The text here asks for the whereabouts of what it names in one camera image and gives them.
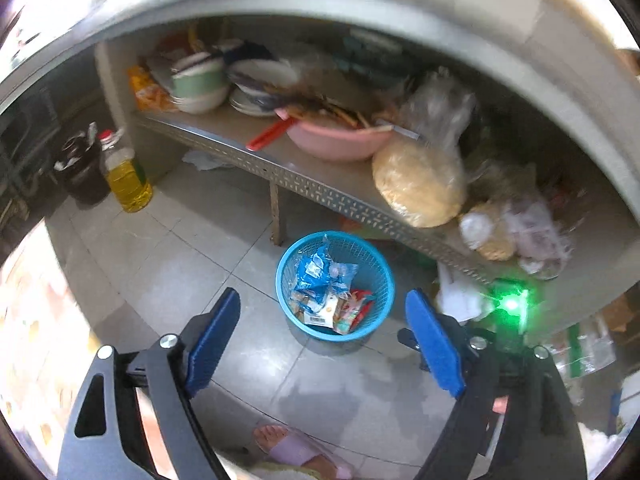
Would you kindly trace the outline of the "blue snack wrapper in basket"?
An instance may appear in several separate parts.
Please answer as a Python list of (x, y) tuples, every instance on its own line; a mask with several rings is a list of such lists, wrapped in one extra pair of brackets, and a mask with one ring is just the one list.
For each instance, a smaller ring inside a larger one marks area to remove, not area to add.
[(322, 244), (311, 255), (302, 255), (288, 304), (294, 313), (303, 310), (318, 313), (328, 301), (329, 294), (346, 299), (356, 278), (357, 263), (336, 262), (330, 254), (330, 241), (323, 237)]

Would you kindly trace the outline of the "foot in purple slipper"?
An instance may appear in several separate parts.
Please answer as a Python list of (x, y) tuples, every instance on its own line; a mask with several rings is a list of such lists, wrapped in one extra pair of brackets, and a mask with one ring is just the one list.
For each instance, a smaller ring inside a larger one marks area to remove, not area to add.
[(261, 479), (344, 480), (354, 478), (352, 466), (322, 448), (306, 434), (287, 426), (254, 430), (257, 447), (267, 456), (250, 470)]

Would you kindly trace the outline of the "bag of round flatbreads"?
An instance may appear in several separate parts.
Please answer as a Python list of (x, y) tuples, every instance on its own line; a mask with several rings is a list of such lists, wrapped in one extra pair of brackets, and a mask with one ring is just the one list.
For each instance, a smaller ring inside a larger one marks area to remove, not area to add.
[(390, 113), (400, 130), (373, 155), (372, 178), (410, 226), (436, 228), (461, 211), (466, 177), (459, 141), (475, 104), (474, 93), (441, 67)]

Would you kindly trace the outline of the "cooking oil bottle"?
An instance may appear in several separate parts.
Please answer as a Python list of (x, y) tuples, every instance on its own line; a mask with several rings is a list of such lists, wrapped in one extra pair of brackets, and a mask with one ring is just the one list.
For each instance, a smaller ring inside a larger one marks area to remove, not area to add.
[(153, 197), (152, 185), (125, 130), (103, 130), (98, 140), (105, 180), (122, 210), (133, 214), (148, 206)]

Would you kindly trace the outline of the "white plates stack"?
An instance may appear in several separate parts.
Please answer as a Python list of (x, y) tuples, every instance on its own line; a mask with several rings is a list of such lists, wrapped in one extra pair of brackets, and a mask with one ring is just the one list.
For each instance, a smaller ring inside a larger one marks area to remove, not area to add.
[(269, 117), (285, 103), (285, 96), (299, 83), (297, 70), (285, 62), (273, 60), (242, 60), (227, 68), (227, 76), (235, 89), (230, 104), (250, 117)]

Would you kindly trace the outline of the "black trash bin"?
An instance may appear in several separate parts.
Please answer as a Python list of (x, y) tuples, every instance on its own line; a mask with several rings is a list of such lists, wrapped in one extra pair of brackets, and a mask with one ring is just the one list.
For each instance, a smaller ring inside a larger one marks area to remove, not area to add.
[(98, 125), (70, 136), (55, 156), (54, 175), (67, 194), (81, 206), (96, 206), (111, 193), (102, 169)]

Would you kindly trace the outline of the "pink plastic basin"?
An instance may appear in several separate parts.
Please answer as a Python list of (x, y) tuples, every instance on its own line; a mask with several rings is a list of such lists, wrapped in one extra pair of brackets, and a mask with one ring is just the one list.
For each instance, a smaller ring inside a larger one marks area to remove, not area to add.
[(371, 158), (394, 135), (390, 128), (344, 130), (298, 120), (286, 132), (308, 155), (326, 162), (362, 162)]

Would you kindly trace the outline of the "small bags of food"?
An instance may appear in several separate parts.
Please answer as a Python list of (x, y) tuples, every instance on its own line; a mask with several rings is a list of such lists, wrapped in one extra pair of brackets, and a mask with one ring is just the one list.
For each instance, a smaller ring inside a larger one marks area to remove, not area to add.
[(549, 281), (565, 269), (573, 252), (570, 238), (539, 198), (488, 200), (458, 218), (465, 246), (488, 261), (512, 259), (529, 276)]

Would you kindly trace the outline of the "blue plastic trash basket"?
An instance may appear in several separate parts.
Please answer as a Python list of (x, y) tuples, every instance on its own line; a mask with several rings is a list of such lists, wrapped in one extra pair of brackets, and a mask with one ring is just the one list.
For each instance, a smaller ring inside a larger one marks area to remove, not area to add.
[(285, 317), (327, 342), (366, 338), (392, 310), (395, 280), (382, 254), (337, 231), (309, 234), (282, 255), (274, 278)]

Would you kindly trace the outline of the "green and white bowl stack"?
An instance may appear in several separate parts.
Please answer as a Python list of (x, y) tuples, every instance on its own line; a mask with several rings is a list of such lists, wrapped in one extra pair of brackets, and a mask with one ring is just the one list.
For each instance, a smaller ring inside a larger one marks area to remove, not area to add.
[(172, 100), (186, 114), (216, 110), (224, 104), (230, 90), (221, 54), (200, 52), (182, 58), (171, 66), (171, 80)]

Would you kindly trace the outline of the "red snack wrapper in basket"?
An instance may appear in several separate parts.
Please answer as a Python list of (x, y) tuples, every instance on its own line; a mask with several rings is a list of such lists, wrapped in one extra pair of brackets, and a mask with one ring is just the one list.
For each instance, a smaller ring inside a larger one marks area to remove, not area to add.
[(351, 290), (346, 299), (338, 300), (333, 329), (340, 335), (351, 333), (368, 315), (373, 304), (374, 295), (370, 290)]

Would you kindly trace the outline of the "orange snack package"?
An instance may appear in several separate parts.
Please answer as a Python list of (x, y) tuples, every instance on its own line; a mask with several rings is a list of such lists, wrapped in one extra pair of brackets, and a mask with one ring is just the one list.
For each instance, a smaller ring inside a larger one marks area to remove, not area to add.
[(127, 76), (137, 109), (145, 112), (176, 112), (178, 108), (171, 101), (169, 93), (163, 89), (142, 66), (135, 65), (127, 70)]

